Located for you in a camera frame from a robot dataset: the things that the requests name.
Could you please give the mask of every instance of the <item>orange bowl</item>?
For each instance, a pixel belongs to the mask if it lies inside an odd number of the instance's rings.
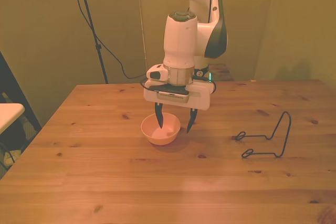
[[[148,141],[156,145],[169,144],[175,140],[181,128],[179,119],[173,114],[163,114],[163,126],[160,128],[155,114],[147,116],[141,124],[142,133]]]

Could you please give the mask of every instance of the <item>wood grain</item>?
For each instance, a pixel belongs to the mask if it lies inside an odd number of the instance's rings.
[[[319,81],[222,82],[186,134],[153,146],[138,84],[77,86],[0,181],[1,223],[336,223],[336,95]],[[240,131],[272,141],[236,142]]]

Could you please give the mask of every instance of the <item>wall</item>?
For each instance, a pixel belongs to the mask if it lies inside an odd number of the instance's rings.
[[[258,80],[321,79],[336,88],[336,0],[273,0]]]
[[[259,45],[270,0],[223,0],[228,30],[226,53],[214,62],[226,63],[235,80],[254,77]],[[148,66],[163,61],[163,34],[167,15],[186,10],[187,0],[141,0]]]
[[[131,76],[145,72],[139,0],[88,0],[97,34]],[[0,0],[0,50],[42,125],[77,84],[103,83],[76,0]],[[109,81],[123,77],[103,50]]]

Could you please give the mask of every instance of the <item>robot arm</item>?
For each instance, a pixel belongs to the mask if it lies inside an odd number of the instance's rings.
[[[163,126],[162,104],[191,108],[187,131],[197,110],[207,110],[213,83],[207,79],[208,59],[226,50],[227,34],[222,0],[190,0],[190,11],[167,17],[164,61],[147,72],[144,98],[155,102],[159,126]]]

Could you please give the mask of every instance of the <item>wire stand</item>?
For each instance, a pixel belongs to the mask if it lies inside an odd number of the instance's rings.
[[[96,35],[95,29],[94,29],[94,26],[93,26],[93,22],[92,22],[92,18],[91,18],[91,14],[90,14],[90,9],[89,9],[89,5],[88,5],[88,1],[84,0],[84,3],[85,3],[86,11],[88,13],[88,18],[89,18],[90,27],[91,27],[91,30],[92,30],[92,33],[93,33],[94,42],[96,43],[96,50],[97,50],[97,53],[98,53],[98,57],[99,57],[100,65],[101,65],[101,70],[102,70],[103,75],[104,75],[105,83],[108,84],[109,81],[107,79],[107,75],[106,75],[106,71],[105,71],[105,67],[104,67],[104,63],[103,63],[103,58],[102,58],[101,52],[100,52],[101,45],[98,43],[98,40],[97,40],[97,35]]]
[[[244,152],[242,153],[242,155],[241,155],[242,158],[248,158],[248,157],[251,156],[251,155],[271,155],[271,154],[273,154],[276,158],[277,158],[277,157],[282,157],[282,156],[283,156],[283,154],[284,154],[284,152],[285,152],[285,149],[286,149],[286,145],[287,145],[287,140],[288,140],[288,135],[289,135],[290,127],[291,127],[291,124],[292,124],[292,118],[291,118],[289,112],[287,112],[287,111],[283,111],[283,113],[282,113],[282,115],[281,115],[281,117],[280,117],[280,119],[279,119],[279,121],[278,121],[278,123],[277,123],[277,126],[275,126],[275,129],[274,129],[274,131],[273,131],[271,137],[267,137],[266,135],[246,135],[246,132],[245,132],[245,131],[241,131],[241,132],[235,137],[235,140],[237,140],[237,141],[240,141],[240,140],[242,140],[242,139],[245,138],[245,137],[264,137],[264,138],[266,138],[267,140],[271,140],[271,139],[274,137],[275,132],[277,131],[278,126],[279,126],[279,124],[281,123],[281,120],[282,120],[282,118],[283,118],[283,116],[284,116],[285,114],[288,115],[289,123],[288,123],[287,134],[286,134],[286,138],[285,138],[284,146],[282,147],[282,152],[281,152],[281,154],[280,154],[280,155],[277,155],[277,154],[274,153],[274,152],[254,152],[254,150],[253,150],[252,148],[250,148],[250,149],[247,149],[246,151],[244,151]]]

